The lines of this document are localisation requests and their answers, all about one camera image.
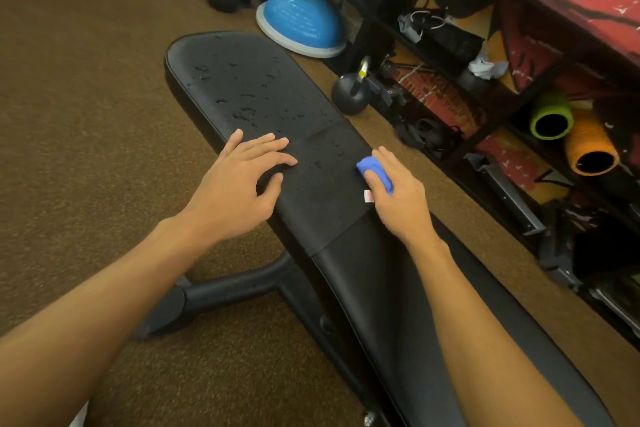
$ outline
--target person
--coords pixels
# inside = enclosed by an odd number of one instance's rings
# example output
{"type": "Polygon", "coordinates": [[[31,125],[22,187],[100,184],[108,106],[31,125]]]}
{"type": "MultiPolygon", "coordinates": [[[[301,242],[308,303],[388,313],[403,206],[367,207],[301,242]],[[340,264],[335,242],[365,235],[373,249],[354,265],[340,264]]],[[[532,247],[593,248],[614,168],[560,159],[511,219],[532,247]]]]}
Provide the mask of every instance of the person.
{"type": "MultiPolygon", "coordinates": [[[[237,130],[186,207],[133,250],[0,339],[3,425],[68,426],[101,375],[162,296],[207,250],[268,219],[282,173],[260,196],[257,180],[295,165],[286,138],[242,142],[237,130]]],[[[380,219],[410,252],[433,310],[444,361],[470,426],[581,425],[451,258],[431,224],[424,187],[393,153],[372,152],[394,185],[369,184],[380,219]]]]}

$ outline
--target forearm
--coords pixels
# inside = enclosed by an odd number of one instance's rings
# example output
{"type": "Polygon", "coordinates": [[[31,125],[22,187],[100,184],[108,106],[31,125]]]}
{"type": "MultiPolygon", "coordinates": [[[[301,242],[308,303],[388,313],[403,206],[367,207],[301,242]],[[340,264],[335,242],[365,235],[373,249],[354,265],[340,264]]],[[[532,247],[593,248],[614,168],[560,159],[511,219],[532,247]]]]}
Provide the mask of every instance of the forearm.
{"type": "Polygon", "coordinates": [[[414,247],[444,361],[470,426],[580,426],[438,240],[414,247]]]}
{"type": "Polygon", "coordinates": [[[200,250],[170,220],[0,339],[0,418],[68,425],[135,327],[200,250]]]}

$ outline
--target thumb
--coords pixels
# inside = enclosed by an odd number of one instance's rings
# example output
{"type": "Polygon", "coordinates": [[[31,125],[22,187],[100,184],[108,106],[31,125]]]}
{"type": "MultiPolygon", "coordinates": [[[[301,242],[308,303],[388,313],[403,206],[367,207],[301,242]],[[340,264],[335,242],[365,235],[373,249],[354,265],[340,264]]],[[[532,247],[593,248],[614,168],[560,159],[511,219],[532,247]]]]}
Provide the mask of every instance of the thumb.
{"type": "Polygon", "coordinates": [[[258,201],[260,202],[263,209],[266,210],[267,218],[271,217],[273,213],[273,208],[276,205],[276,201],[278,200],[278,196],[280,196],[280,191],[282,190],[282,180],[284,176],[281,172],[276,172],[271,179],[269,179],[269,183],[267,184],[267,188],[264,192],[258,197],[258,201]]]}
{"type": "Polygon", "coordinates": [[[364,172],[364,179],[371,188],[374,201],[379,201],[380,199],[384,199],[385,196],[388,196],[385,185],[382,184],[382,181],[375,172],[368,169],[364,172]]]}

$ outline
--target foam roller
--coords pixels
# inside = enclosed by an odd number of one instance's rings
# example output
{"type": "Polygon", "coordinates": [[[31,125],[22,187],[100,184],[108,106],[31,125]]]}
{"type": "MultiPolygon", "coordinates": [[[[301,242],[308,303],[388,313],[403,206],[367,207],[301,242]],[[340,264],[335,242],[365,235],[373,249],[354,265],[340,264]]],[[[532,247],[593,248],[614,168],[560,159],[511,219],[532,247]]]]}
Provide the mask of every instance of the foam roller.
{"type": "Polygon", "coordinates": [[[561,92],[540,95],[532,106],[529,129],[540,140],[561,139],[573,127],[569,100],[561,92]]]}
{"type": "Polygon", "coordinates": [[[590,110],[573,110],[573,128],[564,139],[564,151],[573,172],[582,176],[600,176],[620,164],[618,151],[590,110]]]}

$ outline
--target black weight bench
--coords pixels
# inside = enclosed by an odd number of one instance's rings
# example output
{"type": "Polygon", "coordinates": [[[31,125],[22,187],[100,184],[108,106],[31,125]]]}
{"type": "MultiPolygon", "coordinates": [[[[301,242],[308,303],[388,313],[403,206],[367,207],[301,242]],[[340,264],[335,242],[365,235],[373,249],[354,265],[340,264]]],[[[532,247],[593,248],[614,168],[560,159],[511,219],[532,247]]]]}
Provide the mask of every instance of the black weight bench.
{"type": "MultiPolygon", "coordinates": [[[[365,424],[464,425],[415,266],[364,203],[366,184],[355,164],[370,155],[369,145],[265,37],[188,35],[171,45],[164,63],[173,95],[216,152],[236,128],[245,139],[274,131],[290,139],[287,151],[299,164],[284,169],[269,220],[286,251],[256,270],[180,282],[138,336],[171,332],[196,314],[278,291],[370,412],[365,424]]],[[[582,422],[612,426],[597,395],[534,319],[433,222],[465,276],[582,422]]]]}

